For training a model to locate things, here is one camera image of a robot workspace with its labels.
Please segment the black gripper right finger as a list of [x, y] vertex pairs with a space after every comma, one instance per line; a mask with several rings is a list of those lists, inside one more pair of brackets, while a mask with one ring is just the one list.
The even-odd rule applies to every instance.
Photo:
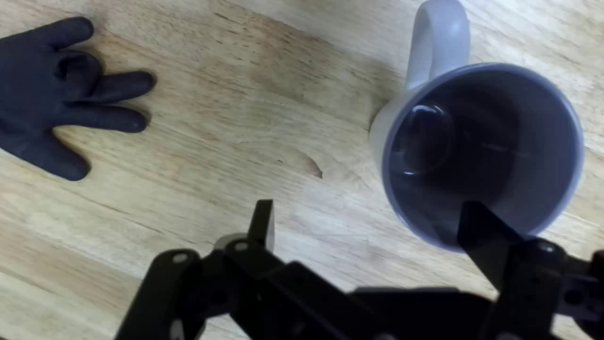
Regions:
[[482, 203], [465, 203], [459, 246], [499, 292], [482, 340], [559, 340], [557, 316], [604, 340], [604, 252], [590, 261], [546, 239], [523, 237]]

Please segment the black gloved hand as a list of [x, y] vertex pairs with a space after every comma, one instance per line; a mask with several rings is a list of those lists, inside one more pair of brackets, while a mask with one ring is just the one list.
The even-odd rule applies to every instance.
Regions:
[[93, 35], [87, 18], [69, 18], [0, 40], [0, 148], [69, 182], [91, 165], [55, 129], [142, 133], [148, 118], [121, 103], [155, 88], [150, 73], [106, 74], [93, 54], [78, 52]]

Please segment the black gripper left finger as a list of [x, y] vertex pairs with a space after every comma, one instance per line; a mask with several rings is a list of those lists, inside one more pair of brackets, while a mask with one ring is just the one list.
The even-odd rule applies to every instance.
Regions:
[[272, 254], [274, 203], [259, 201], [250, 229], [201, 258], [157, 256], [116, 340], [201, 340], [231, 316], [252, 340], [350, 340], [346, 297], [301, 263]]

